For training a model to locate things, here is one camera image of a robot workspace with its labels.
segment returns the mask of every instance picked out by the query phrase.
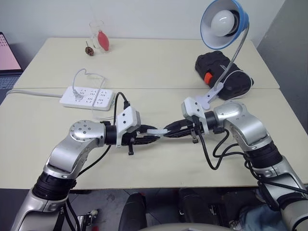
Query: blue lamp shade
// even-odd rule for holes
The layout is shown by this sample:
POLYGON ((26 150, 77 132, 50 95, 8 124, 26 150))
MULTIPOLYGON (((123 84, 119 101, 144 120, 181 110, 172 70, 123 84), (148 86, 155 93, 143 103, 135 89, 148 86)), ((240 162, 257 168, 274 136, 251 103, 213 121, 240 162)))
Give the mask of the blue lamp shade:
POLYGON ((247 28, 248 23, 248 14, 242 9, 237 1, 215 0, 203 13, 200 24, 201 38, 207 47, 214 50, 220 50, 233 43, 241 32, 247 28), (234 14, 236 24, 234 25, 232 33, 225 36, 217 36, 211 28, 211 23, 214 16, 223 10, 230 11, 234 14))

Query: white power strip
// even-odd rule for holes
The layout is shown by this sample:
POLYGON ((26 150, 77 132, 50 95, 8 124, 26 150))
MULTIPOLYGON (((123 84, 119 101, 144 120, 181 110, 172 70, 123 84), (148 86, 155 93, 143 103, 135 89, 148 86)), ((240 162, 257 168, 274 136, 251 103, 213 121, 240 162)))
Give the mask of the white power strip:
POLYGON ((93 109, 100 111, 109 111, 111 103, 114 99, 114 92, 112 90, 97 89, 97 88, 81 88, 75 87, 76 91, 83 96, 81 100, 77 100, 73 94, 72 86, 68 87, 63 94, 60 103, 64 107, 93 109), (93 105, 95 96, 98 93, 96 102, 93 105))

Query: light bulb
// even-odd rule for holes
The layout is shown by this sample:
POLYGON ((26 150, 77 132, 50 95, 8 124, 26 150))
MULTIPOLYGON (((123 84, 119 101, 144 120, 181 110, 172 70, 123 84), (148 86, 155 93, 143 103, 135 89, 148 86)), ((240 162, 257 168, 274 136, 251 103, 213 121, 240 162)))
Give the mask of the light bulb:
POLYGON ((212 19, 211 30, 218 37, 230 33, 234 26, 234 16, 230 11, 219 11, 212 19))

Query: desk lamp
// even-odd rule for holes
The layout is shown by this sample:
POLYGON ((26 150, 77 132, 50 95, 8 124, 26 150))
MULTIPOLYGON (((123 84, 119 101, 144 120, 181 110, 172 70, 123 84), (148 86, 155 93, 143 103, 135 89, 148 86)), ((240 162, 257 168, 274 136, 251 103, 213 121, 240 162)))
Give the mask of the desk lamp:
POLYGON ((215 0, 203 13, 200 33, 204 44, 213 50, 220 50, 233 43, 244 31, 243 38, 234 56, 230 60, 224 72, 215 82, 213 88, 204 96, 197 96, 196 100, 204 109, 209 109, 209 103, 217 98, 217 94, 223 89, 221 80, 230 70, 246 39, 249 30, 248 14, 235 0, 215 0))

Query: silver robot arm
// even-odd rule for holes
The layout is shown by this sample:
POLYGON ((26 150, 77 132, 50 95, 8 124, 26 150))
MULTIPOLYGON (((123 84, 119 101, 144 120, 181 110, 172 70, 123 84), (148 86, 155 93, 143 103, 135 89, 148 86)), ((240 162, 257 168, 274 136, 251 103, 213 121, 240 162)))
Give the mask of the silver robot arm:
POLYGON ((20 207, 11 230, 52 231, 90 151, 105 144, 120 147, 122 136, 135 131, 140 125, 139 112, 131 106, 117 116, 115 126, 89 120, 74 123, 67 137, 49 156, 37 183, 29 190, 20 207))
POLYGON ((261 121, 243 103, 228 101, 203 116, 200 104, 188 98, 182 110, 185 118, 193 121, 193 116, 197 116, 209 130, 213 127, 229 130, 244 151, 269 207, 281 211, 289 230, 308 230, 308 197, 304 184, 279 153, 261 121))

